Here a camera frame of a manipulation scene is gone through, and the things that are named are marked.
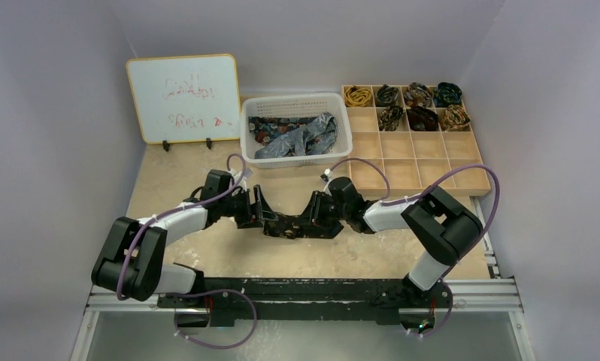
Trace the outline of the black floral tie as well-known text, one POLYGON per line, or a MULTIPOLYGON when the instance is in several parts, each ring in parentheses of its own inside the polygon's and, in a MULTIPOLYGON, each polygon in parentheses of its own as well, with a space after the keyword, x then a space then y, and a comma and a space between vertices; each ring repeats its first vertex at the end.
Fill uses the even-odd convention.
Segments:
MULTIPOLYGON (((306 220, 300 215, 280 215, 277 222, 267 222, 265 224, 265 227, 262 228, 263 234, 274 238, 296 239, 292 235, 292 221, 298 219, 306 220)), ((317 225, 323 229, 323 237, 316 239, 333 239, 344 228, 344 226, 341 224, 341 221, 336 219, 319 220, 317 225)))

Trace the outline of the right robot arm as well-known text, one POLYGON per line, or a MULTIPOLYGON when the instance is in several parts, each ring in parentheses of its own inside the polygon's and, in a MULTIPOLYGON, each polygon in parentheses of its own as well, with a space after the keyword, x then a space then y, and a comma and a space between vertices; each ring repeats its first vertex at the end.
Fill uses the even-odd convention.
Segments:
POLYGON ((348 177, 331 180, 326 191, 316 191, 310 203, 293 217, 290 235, 326 238, 345 225, 358 233, 409 229, 424 248, 423 255, 403 283, 405 300, 421 306, 430 300, 433 286, 457 264, 478 240, 483 226, 475 214, 440 187, 398 204, 367 200, 348 177))

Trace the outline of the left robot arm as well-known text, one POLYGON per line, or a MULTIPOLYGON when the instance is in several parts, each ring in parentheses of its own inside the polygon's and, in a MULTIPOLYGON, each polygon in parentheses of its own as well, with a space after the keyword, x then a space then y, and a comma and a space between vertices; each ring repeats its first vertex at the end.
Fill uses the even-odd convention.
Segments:
POLYGON ((250 201, 247 179, 252 171, 212 170, 200 196, 151 217, 119 217, 111 226, 91 273, 92 284, 120 299, 145 301, 153 294, 173 293, 188 308, 205 300, 203 273, 185 265, 164 265, 166 247, 192 233, 231 218, 239 229, 263 228, 250 201))

